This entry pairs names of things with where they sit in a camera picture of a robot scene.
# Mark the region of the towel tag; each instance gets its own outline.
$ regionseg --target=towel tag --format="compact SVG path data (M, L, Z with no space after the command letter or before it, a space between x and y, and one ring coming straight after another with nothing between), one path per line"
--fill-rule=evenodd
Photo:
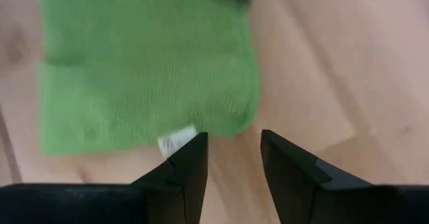
M193 125L158 138L158 146L164 157L170 157L197 135Z

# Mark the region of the black plastic part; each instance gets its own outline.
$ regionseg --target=black plastic part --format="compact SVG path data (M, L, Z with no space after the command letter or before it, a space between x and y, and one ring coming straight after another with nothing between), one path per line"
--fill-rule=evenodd
M282 223L429 223L428 186L373 186L270 130L261 153Z
M0 188L0 223L197 224L207 180L207 133L150 173L123 184Z

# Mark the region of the green towel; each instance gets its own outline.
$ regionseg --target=green towel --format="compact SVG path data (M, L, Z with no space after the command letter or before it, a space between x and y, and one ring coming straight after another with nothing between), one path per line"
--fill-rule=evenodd
M155 144L194 125L232 135L255 115L257 66L240 0L39 0L45 154Z

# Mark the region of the wooden floor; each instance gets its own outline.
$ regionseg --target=wooden floor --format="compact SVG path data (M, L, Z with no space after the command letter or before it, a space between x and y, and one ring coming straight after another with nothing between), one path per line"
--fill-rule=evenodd
M37 143L35 0L0 0L0 184L131 182L156 148L51 157ZM211 137L202 223L279 223L259 155L272 129L374 183L429 184L429 0L253 0L255 123Z

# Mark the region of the black object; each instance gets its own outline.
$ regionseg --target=black object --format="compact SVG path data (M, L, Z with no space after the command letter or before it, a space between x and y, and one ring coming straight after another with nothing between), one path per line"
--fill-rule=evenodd
M130 185L16 184L0 188L0 223L197 224L207 133Z
M429 223L429 186L374 186L269 130L261 153L282 223Z
M261 153L282 223L429 223L428 186L374 186L269 130ZM197 224L207 157L207 134L200 133L130 185L6 186L0 223Z

